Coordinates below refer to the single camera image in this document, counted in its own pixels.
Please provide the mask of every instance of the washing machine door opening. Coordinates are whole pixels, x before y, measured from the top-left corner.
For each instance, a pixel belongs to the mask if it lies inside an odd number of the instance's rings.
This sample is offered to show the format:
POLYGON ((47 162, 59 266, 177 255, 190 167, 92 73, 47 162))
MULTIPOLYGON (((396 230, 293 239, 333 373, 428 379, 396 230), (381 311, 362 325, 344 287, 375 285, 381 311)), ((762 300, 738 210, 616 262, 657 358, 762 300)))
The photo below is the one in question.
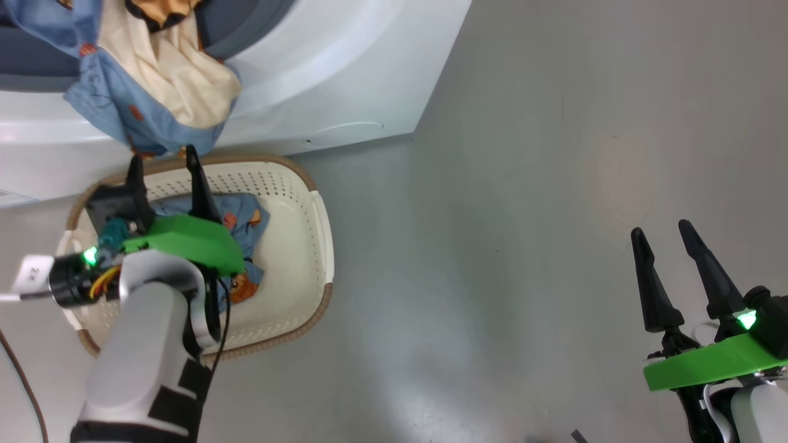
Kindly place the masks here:
MULTIPOLYGON (((195 13, 206 53, 226 60, 247 49, 274 29, 295 1, 204 0, 195 13)), ((0 42, 0 91, 64 92, 80 75, 78 59, 18 28, 2 0, 0 42)))

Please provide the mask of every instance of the laundry basket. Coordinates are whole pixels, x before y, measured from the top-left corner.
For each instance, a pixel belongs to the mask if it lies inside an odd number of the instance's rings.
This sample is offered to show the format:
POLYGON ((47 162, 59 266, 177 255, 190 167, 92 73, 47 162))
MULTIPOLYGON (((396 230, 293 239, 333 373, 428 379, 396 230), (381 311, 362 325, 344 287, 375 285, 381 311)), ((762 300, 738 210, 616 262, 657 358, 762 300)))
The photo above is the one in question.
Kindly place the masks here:
MULTIPOLYGON (((268 154, 216 154, 201 159, 215 195, 248 192, 269 212, 268 227, 255 248, 254 263, 264 271, 257 292, 234 305, 225 350, 231 359, 271 348, 304 335, 323 316, 331 299, 333 242, 325 205, 314 182, 294 162, 268 154)), ((72 208, 58 255, 84 251, 96 243, 96 232, 84 205, 100 184, 120 184, 125 174, 98 182, 72 208)), ((182 159, 145 165, 150 201, 191 192, 191 174, 182 159)), ((118 316, 119 303, 96 304, 63 313, 82 345, 98 355, 118 316)), ((217 347, 207 349, 213 360, 217 347)))

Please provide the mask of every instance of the floor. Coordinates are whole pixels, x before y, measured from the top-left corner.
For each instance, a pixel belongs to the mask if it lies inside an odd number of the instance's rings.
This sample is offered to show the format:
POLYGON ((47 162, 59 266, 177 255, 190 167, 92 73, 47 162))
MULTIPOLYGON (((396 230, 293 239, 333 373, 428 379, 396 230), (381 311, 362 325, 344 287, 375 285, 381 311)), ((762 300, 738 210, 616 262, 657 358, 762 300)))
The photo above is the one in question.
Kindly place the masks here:
MULTIPOLYGON (((788 288, 788 4, 478 0, 412 137, 315 152, 334 297, 296 342, 219 366, 200 441, 689 442, 649 393, 629 232, 686 332, 706 320, 676 223, 742 291, 788 288)), ((0 212, 0 277, 71 201, 0 212)), ((52 304, 0 325, 66 441, 91 364, 52 304)), ((0 421, 35 422, 0 364, 0 421)))

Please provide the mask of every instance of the white washing machine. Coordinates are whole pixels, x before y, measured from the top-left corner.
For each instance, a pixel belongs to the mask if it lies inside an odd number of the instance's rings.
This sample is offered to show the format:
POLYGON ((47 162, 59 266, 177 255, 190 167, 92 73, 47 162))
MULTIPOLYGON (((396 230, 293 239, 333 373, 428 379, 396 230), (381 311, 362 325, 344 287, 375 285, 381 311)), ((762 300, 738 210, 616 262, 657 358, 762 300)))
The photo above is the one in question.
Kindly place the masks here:
MULTIPOLYGON (((470 0, 230 3, 198 14, 206 52, 243 83, 217 149, 295 154, 413 132, 470 0)), ((0 40, 0 207, 73 195, 125 168, 128 148, 62 98, 76 60, 2 11, 0 40)))

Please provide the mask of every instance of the blue garment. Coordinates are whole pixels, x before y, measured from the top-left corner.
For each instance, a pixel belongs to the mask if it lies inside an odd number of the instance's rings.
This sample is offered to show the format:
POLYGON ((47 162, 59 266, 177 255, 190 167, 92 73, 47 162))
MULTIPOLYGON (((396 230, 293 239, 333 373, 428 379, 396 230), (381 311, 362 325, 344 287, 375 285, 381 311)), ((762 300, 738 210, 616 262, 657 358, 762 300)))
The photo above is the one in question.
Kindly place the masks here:
MULTIPOLYGON (((232 238, 241 246, 244 256, 244 266, 246 267, 247 279, 255 287, 260 285, 263 271, 257 267, 251 257, 255 254, 263 231, 266 230, 269 214, 260 206, 260 202, 252 194, 224 194, 214 197, 219 216, 229 229, 232 238)), ((161 199, 151 203, 157 215, 169 216, 176 214, 186 214, 191 210, 191 196, 172 197, 161 199)), ((232 291, 233 282, 229 278, 223 282, 232 291)), ((222 287, 217 288, 219 300, 219 311, 227 308, 227 294, 222 287)))
POLYGON ((103 0, 73 0, 72 10, 55 0, 4 1, 17 26, 81 57, 80 78, 65 99, 96 128, 141 154, 177 154, 188 144, 200 155, 214 148, 224 122, 204 129, 182 125, 97 46, 103 0))

